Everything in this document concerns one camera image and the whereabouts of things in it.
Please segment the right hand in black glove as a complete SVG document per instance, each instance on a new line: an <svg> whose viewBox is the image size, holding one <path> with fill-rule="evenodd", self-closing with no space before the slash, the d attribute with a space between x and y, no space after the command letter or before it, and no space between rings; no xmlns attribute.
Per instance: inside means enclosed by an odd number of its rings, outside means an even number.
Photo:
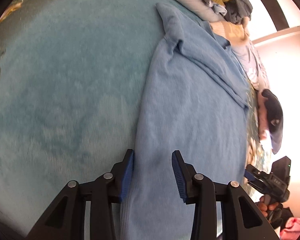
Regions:
<svg viewBox="0 0 300 240"><path fill-rule="evenodd" d="M264 198L265 196L262 196L260 201L256 203L257 207L264 217L266 217L273 229L280 228L283 222L283 219L281 218L283 205L278 202L266 205Z"/></svg>

